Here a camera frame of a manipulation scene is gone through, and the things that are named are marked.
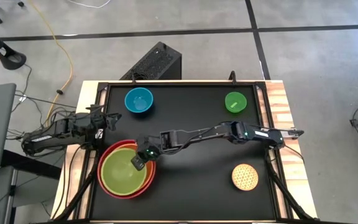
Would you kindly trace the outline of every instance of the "yellow cable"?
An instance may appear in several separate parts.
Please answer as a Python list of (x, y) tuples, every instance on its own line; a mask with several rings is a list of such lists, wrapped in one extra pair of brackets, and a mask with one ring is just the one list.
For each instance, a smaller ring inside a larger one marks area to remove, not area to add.
[[(56, 37), (55, 37), (55, 33), (53, 33), (52, 28), (50, 27), (48, 21), (45, 19), (45, 17), (44, 17), (44, 15), (42, 14), (42, 12), (40, 12), (40, 11), (38, 10), (37, 6), (35, 6), (35, 4), (34, 4), (34, 2), (33, 2), (32, 0), (29, 0), (29, 2), (30, 2), (30, 4), (31, 4), (31, 6), (38, 12), (38, 14), (40, 15), (40, 17), (41, 17), (42, 20), (44, 21), (44, 23), (47, 25), (47, 27), (48, 27), (50, 33), (52, 34), (53, 39), (54, 39), (55, 42), (56, 42), (56, 45), (58, 45), (58, 46), (64, 51), (64, 53), (66, 54), (66, 56), (67, 56), (67, 58), (68, 58), (68, 61), (70, 62), (70, 77), (68, 78), (68, 80), (66, 81), (66, 83), (60, 88), (60, 90), (63, 91), (64, 88), (71, 82), (71, 79), (73, 78), (73, 62), (71, 61), (71, 58), (70, 58), (69, 54), (67, 53), (67, 51), (64, 49), (64, 47), (59, 44), (59, 41), (58, 41), (58, 40), (56, 39)], [(56, 103), (58, 97), (59, 97), (59, 94), (56, 94), (55, 99), (53, 100), (54, 103)], [(49, 121), (48, 121), (48, 120), (49, 120), (50, 113), (52, 112), (54, 106), (55, 106), (55, 105), (52, 104), (52, 105), (50, 106), (50, 108), (49, 108), (49, 112), (48, 112), (48, 115), (47, 115), (47, 123), (46, 123), (47, 126), (49, 126)]]

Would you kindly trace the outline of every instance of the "black table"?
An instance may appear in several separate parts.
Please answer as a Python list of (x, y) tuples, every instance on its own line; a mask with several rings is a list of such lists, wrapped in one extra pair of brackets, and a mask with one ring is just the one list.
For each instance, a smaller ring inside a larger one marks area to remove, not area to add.
[[(154, 106), (145, 116), (126, 110), (124, 97), (134, 87), (148, 88)], [(106, 147), (139, 134), (158, 135), (171, 129), (194, 130), (222, 121), (241, 120), (261, 125), (256, 87), (231, 83), (170, 83), (108, 86), (107, 112), (121, 113), (117, 131), (104, 136)], [(224, 97), (239, 91), (247, 108), (239, 114), (227, 111)], [(140, 197), (119, 200), (94, 185), (92, 220), (273, 220), (272, 186), (264, 164), (265, 151), (257, 142), (233, 145), (214, 139), (191, 145), (157, 162), (156, 178)], [(231, 172), (238, 164), (250, 164), (258, 172), (258, 186), (249, 192), (235, 188)]]

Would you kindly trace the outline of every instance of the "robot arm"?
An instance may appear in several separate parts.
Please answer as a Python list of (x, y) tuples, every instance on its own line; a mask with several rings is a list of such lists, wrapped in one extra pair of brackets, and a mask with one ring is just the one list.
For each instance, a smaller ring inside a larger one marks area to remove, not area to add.
[(96, 134), (99, 129), (115, 130), (121, 114), (104, 114), (100, 106), (91, 105), (90, 113), (71, 114), (53, 122), (49, 127), (25, 133), (22, 140), (23, 151), (30, 156), (44, 149), (64, 148), (71, 144), (81, 144), (95, 149)]
[(227, 139), (233, 144), (260, 141), (271, 147), (281, 148), (284, 146), (284, 138), (297, 139), (302, 134), (303, 131), (295, 129), (263, 129), (238, 121), (223, 122), (212, 128), (195, 131), (163, 131), (159, 137), (141, 136), (137, 140), (137, 154), (131, 162), (137, 170), (141, 170), (147, 161), (156, 160), (161, 155), (176, 154), (190, 144), (214, 138)]

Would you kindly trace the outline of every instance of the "blue bowl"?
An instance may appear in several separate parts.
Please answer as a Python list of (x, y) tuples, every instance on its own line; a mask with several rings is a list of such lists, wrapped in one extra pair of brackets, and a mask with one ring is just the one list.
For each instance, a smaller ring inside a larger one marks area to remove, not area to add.
[(133, 113), (143, 113), (153, 104), (153, 94), (146, 88), (134, 88), (125, 96), (125, 107)]

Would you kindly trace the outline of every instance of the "large green bowl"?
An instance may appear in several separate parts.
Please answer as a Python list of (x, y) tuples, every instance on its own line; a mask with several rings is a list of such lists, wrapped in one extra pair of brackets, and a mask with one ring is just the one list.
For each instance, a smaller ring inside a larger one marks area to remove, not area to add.
[(131, 159), (133, 149), (117, 149), (108, 155), (102, 164), (101, 178), (104, 186), (113, 194), (125, 196), (140, 189), (146, 179), (147, 168), (136, 170)]

